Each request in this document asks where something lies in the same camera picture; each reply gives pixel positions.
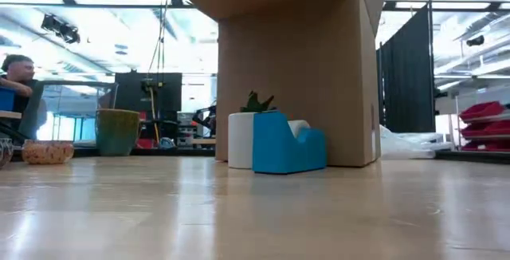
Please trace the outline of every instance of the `ceiling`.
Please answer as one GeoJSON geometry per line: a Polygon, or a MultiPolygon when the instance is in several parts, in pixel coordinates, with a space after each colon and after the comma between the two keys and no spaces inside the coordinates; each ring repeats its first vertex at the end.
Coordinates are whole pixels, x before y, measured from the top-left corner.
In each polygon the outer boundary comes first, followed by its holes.
{"type": "MultiPolygon", "coordinates": [[[[154,61],[151,67],[159,36],[160,14],[159,9],[0,6],[0,58],[7,53],[31,56],[40,79],[112,81],[111,73],[131,69],[216,73],[218,26],[197,10],[167,11],[164,16],[164,68],[161,61],[160,66],[154,61]],[[77,27],[80,43],[65,44],[41,29],[45,14],[53,14],[77,27]]],[[[376,42],[389,39],[411,14],[383,12],[376,42]]],[[[505,63],[510,52],[508,15],[441,12],[434,14],[433,23],[438,86],[456,81],[469,82],[473,74],[507,74],[500,67],[510,67],[505,63]],[[484,45],[465,45],[467,39],[481,32],[486,40],[484,45]]]]}

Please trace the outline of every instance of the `chair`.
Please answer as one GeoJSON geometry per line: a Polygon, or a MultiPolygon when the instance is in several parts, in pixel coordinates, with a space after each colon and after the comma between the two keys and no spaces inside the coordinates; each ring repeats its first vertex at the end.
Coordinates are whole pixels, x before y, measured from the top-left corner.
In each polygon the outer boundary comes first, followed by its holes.
{"type": "Polygon", "coordinates": [[[253,118],[253,171],[290,174],[326,167],[324,133],[302,128],[294,136],[281,112],[257,113],[253,118]]]}
{"type": "Polygon", "coordinates": [[[0,132],[10,136],[14,141],[20,144],[23,144],[27,139],[37,139],[37,111],[41,104],[41,98],[45,87],[50,85],[79,85],[110,89],[112,97],[109,98],[108,107],[113,108],[115,106],[117,83],[104,83],[99,81],[38,81],[33,88],[29,103],[22,114],[18,130],[2,125],[0,126],[0,132]]]}

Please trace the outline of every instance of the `wooden floor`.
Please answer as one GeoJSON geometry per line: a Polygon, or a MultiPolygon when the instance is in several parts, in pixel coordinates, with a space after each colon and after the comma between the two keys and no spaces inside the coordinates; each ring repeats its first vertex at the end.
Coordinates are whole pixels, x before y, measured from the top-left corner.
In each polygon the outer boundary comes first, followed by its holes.
{"type": "Polygon", "coordinates": [[[510,259],[510,167],[254,175],[209,158],[0,171],[0,259],[510,259]]]}

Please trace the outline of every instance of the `person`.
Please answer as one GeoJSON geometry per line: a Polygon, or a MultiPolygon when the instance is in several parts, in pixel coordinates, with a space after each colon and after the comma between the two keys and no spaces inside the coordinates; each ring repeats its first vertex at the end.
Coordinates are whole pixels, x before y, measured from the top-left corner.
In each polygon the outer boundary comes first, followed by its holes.
{"type": "MultiPolygon", "coordinates": [[[[16,92],[13,111],[23,113],[37,83],[37,80],[33,79],[33,61],[27,56],[11,54],[4,60],[2,70],[6,74],[0,78],[0,86],[16,92]]],[[[44,102],[41,102],[39,110],[41,109],[45,110],[44,102]]],[[[11,125],[18,129],[19,121],[14,121],[11,125]]]]}

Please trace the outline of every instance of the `bowl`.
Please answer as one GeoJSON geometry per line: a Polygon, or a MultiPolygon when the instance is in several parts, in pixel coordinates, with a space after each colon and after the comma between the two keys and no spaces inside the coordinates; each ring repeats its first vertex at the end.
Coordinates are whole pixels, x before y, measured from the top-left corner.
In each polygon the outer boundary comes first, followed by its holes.
{"type": "Polygon", "coordinates": [[[22,157],[28,164],[63,164],[74,154],[72,141],[25,140],[22,157]]]}
{"type": "Polygon", "coordinates": [[[0,139],[0,169],[13,158],[14,148],[11,139],[0,139]]]}

